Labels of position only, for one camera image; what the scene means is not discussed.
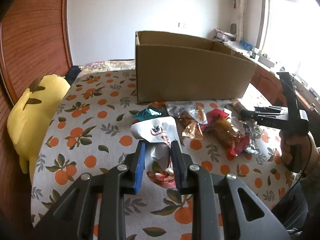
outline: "table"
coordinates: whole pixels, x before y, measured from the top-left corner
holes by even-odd
[[[133,153],[138,140],[130,134],[133,115],[146,107],[136,99],[135,71],[113,71],[77,79],[51,122],[40,150],[31,192],[31,219],[35,225],[82,173],[107,172]],[[252,105],[269,102],[250,84],[244,97]],[[205,111],[230,101],[199,101]],[[155,107],[162,103],[153,103]],[[204,140],[185,138],[182,150],[212,173],[232,172],[257,194],[268,208],[275,206],[292,183],[280,161],[279,130],[262,127],[257,136],[259,155],[226,156],[210,134]],[[128,239],[191,239],[192,198],[166,190],[143,177],[140,194],[125,196]]]

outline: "yellow cushion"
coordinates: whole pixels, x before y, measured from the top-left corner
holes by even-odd
[[[31,181],[44,136],[69,89],[70,85],[64,78],[44,76],[38,84],[26,89],[10,112],[8,133],[20,156],[22,172],[29,172]]]

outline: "blue gripper pad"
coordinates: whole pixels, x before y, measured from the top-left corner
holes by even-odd
[[[135,184],[134,184],[134,192],[135,194],[139,193],[141,188],[142,176],[144,171],[144,157],[146,154],[146,144],[143,143],[141,146],[141,151],[138,159],[136,174],[135,174]]]

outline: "white wall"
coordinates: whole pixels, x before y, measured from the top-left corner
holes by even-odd
[[[244,40],[256,46],[260,28],[262,0],[248,0],[244,15]]]
[[[67,21],[74,65],[134,58],[135,31],[210,36],[229,31],[233,0],[68,0]],[[178,28],[178,22],[188,28]]]

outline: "metal bolt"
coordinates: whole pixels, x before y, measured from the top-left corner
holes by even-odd
[[[84,173],[81,175],[81,179],[82,180],[88,180],[90,179],[91,175],[89,173]]]
[[[227,174],[227,178],[230,179],[230,180],[235,180],[237,178],[237,176],[234,175],[233,173],[228,173]]]
[[[199,166],[197,164],[192,164],[189,166],[189,169],[192,171],[199,171]]]
[[[118,167],[117,167],[117,169],[118,169],[119,171],[125,171],[127,168],[128,168],[128,167],[127,167],[127,165],[125,165],[125,164],[120,164],[120,165],[118,165]]]

